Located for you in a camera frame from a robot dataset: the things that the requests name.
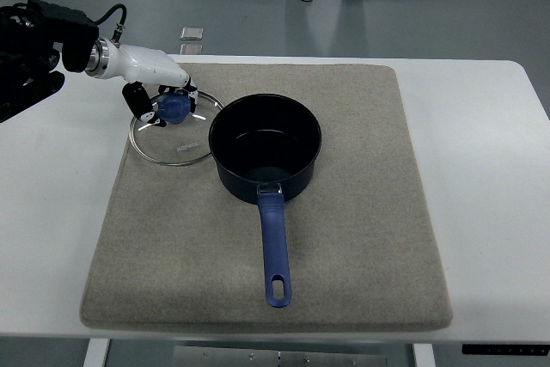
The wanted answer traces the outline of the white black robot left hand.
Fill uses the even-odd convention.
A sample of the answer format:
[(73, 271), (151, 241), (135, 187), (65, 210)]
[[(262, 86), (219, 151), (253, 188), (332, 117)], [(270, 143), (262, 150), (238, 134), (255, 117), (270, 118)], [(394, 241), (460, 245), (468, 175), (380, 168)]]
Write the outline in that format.
[[(123, 96), (136, 119), (160, 127), (177, 124), (197, 106), (198, 89), (190, 75), (165, 52), (140, 46), (116, 46), (110, 40), (96, 43), (100, 57), (94, 76), (109, 79), (120, 76), (127, 84)], [(156, 84), (169, 97), (157, 112), (144, 88)]]

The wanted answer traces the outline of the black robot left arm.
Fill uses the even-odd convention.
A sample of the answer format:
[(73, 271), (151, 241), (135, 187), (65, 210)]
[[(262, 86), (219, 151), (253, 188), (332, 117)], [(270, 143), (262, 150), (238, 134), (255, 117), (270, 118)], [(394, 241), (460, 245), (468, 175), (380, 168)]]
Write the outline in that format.
[(84, 12), (27, 0), (1, 8), (1, 121), (57, 93), (67, 71), (91, 75), (107, 68), (108, 46), (119, 46), (127, 9), (112, 6), (100, 19)]

